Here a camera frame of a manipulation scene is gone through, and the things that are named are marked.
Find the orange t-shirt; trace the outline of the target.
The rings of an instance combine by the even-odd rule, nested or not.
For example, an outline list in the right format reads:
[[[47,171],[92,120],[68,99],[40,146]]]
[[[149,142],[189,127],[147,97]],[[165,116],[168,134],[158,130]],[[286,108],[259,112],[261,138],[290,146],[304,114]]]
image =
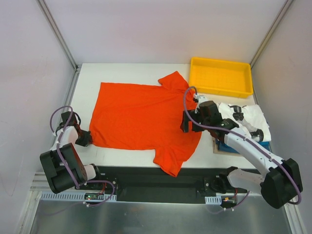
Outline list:
[[[154,150],[153,162],[176,177],[201,138],[180,129],[184,109],[196,107],[194,91],[177,71],[158,83],[101,83],[89,130],[98,147]]]

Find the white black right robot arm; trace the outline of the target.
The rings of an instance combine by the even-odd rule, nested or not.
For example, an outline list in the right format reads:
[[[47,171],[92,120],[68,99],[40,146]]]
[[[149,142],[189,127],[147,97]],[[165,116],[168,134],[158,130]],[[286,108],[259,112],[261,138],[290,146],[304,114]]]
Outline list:
[[[222,118],[213,101],[198,101],[193,110],[184,108],[181,129],[185,133],[207,130],[212,137],[235,149],[258,171],[251,173],[232,166],[210,183],[213,191],[224,194],[241,188],[262,195],[276,209],[287,203],[301,203],[303,186],[296,161],[273,154],[246,135],[232,119]]]

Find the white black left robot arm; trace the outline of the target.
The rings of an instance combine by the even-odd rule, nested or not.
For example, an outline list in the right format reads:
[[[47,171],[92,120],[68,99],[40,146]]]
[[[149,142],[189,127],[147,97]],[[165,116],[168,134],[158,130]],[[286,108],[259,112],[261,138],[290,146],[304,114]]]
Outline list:
[[[81,119],[75,112],[64,112],[61,118],[56,142],[39,157],[51,191],[58,194],[83,184],[99,189],[103,178],[98,166],[84,165],[75,149],[76,145],[87,147],[93,143],[91,132],[80,128]]]

